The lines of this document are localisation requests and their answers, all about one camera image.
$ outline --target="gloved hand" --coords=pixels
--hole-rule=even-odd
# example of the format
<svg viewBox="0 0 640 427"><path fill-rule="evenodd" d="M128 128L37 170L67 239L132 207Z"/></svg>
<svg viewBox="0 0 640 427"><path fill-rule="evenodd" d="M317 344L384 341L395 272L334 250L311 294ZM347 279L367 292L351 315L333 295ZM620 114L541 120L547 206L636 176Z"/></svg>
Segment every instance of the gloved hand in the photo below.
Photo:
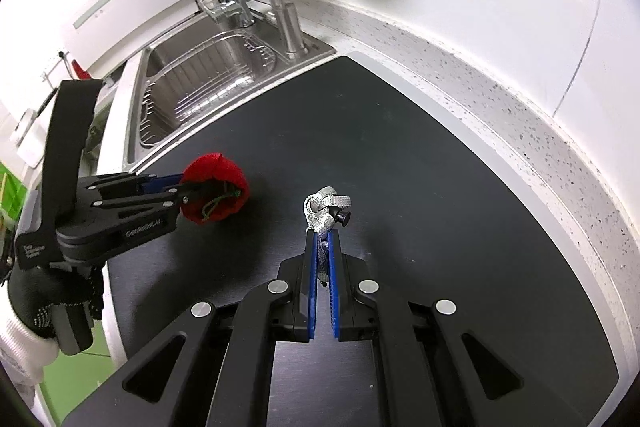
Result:
<svg viewBox="0 0 640 427"><path fill-rule="evenodd" d="M76 270L36 267L20 269L17 264L9 276L8 294L15 314L31 331L45 339L55 337L51 324L53 305L89 304L95 320L102 318L104 282L100 267L91 269L88 279Z"/></svg>

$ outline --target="black countertop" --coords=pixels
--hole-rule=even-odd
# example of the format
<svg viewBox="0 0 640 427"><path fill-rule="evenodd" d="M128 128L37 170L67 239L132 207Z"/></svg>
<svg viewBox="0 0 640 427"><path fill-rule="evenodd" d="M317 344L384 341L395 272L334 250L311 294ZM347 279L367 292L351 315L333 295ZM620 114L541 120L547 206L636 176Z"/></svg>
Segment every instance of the black countertop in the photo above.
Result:
<svg viewBox="0 0 640 427"><path fill-rule="evenodd" d="M408 299L454 301L585 425L609 396L618 375L600 322L540 225L464 144L352 60L260 95L149 171L209 152L241 166L252 195L235 216L200 227L180 216L174 233L109 261L129 356L194 301L238 301L273 278L303 251L306 196L333 185L354 201L342 248L374 277ZM278 343L270 426L378 425L370 347L332 339L324 291L316 340Z"/></svg>

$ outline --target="triangular cutout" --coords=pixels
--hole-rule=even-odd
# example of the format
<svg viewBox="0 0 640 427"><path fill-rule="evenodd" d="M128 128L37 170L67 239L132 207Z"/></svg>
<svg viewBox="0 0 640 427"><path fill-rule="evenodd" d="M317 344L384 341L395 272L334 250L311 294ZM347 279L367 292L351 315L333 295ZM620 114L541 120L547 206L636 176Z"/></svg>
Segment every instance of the triangular cutout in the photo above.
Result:
<svg viewBox="0 0 640 427"><path fill-rule="evenodd" d="M484 394L489 400L496 400L522 387L522 379L472 334L464 333L462 342L480 378Z"/></svg>
<svg viewBox="0 0 640 427"><path fill-rule="evenodd" d="M124 390L151 403L158 403L185 341L182 335L172 338L156 356L124 382Z"/></svg>

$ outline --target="kitchen sink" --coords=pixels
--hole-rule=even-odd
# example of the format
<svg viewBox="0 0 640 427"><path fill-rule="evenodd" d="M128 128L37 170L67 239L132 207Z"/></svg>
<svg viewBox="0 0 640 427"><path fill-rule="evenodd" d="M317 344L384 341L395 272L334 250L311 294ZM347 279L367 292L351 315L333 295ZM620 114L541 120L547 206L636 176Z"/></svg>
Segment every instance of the kitchen sink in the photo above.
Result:
<svg viewBox="0 0 640 427"><path fill-rule="evenodd" d="M254 16L249 28L231 28L199 14L145 49L129 115L127 167L136 169L196 124L335 53L304 34L308 53L288 58L278 29Z"/></svg>

